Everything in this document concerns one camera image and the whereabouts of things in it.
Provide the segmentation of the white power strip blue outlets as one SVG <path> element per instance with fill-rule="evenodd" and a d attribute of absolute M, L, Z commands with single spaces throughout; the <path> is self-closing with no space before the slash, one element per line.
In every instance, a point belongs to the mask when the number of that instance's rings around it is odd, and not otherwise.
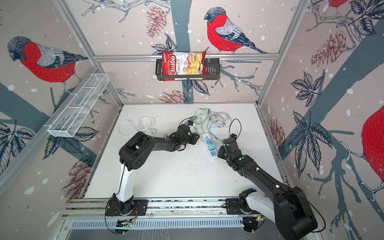
<path fill-rule="evenodd" d="M 204 146 L 208 151 L 210 159 L 213 161 L 216 161 L 218 159 L 218 152 L 216 150 L 216 144 L 211 139 L 210 134 L 208 133 L 201 134 L 200 138 L 204 142 Z"/>

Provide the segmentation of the green charger adapter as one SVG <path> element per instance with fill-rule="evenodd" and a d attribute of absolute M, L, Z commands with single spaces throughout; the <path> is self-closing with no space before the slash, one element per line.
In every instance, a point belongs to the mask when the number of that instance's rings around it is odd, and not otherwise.
<path fill-rule="evenodd" d="M 204 115 L 209 115 L 210 114 L 210 109 L 208 109 L 208 108 L 203 108 L 201 110 L 203 111 Z"/>

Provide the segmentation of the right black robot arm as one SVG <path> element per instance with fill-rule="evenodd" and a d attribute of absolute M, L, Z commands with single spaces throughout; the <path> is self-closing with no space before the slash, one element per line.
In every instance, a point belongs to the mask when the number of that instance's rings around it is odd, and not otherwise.
<path fill-rule="evenodd" d="M 286 240 L 300 240 L 318 228 L 310 202 L 299 187 L 291 188 L 264 171 L 250 156 L 242 154 L 238 136 L 223 141 L 218 157 L 256 185 L 272 202 L 273 221 Z"/>

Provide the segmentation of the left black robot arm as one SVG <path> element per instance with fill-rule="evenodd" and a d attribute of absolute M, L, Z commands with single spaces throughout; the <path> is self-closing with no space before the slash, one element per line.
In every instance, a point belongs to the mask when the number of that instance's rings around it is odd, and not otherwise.
<path fill-rule="evenodd" d="M 151 152 L 180 152 L 187 145 L 195 145 L 200 136 L 193 133 L 187 124 L 180 124 L 177 130 L 164 137 L 154 137 L 144 132 L 136 133 L 119 150 L 121 173 L 119 186 L 110 197 L 105 209 L 106 217 L 144 216 L 148 202 L 134 201 L 136 171 L 149 158 Z"/>

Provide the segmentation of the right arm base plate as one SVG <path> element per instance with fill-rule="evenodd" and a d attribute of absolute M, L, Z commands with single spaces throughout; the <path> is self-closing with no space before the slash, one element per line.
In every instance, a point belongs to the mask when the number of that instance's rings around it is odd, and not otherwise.
<path fill-rule="evenodd" d="M 228 198 L 221 205 L 226 210 L 227 215 L 262 215 L 251 210 L 244 198 Z"/>

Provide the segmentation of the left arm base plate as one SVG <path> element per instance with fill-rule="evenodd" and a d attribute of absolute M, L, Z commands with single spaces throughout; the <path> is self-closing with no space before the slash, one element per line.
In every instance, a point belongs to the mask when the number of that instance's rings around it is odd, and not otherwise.
<path fill-rule="evenodd" d="M 117 198 L 108 201 L 106 217 L 145 216 L 148 208 L 148 200 L 129 199 L 121 202 Z"/>

